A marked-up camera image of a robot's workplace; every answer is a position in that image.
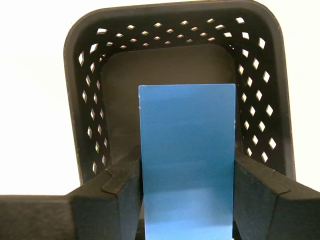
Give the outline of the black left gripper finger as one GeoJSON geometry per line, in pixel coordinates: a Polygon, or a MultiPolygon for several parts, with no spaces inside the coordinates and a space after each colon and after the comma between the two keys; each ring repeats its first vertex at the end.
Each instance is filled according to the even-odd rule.
{"type": "Polygon", "coordinates": [[[233,216],[243,240],[318,240],[320,193],[235,154],[233,216]]]}
{"type": "Polygon", "coordinates": [[[66,195],[2,195],[3,240],[133,240],[143,202],[141,149],[66,195]]]}

